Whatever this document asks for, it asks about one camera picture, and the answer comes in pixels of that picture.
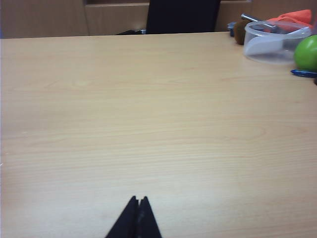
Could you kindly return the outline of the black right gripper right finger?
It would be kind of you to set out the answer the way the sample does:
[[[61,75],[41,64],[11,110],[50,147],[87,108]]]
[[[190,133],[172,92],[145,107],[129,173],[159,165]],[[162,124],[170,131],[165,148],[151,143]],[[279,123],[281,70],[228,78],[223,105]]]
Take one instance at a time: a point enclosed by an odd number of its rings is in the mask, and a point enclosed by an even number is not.
[[[135,238],[162,238],[148,197],[140,200],[135,218]]]

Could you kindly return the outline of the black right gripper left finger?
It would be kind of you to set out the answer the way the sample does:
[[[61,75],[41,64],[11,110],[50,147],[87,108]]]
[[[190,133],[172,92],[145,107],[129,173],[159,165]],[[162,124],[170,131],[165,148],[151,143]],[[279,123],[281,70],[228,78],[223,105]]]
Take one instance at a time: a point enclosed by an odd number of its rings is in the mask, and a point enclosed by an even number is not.
[[[137,227],[139,200],[132,196],[109,230],[106,238],[134,238]]]

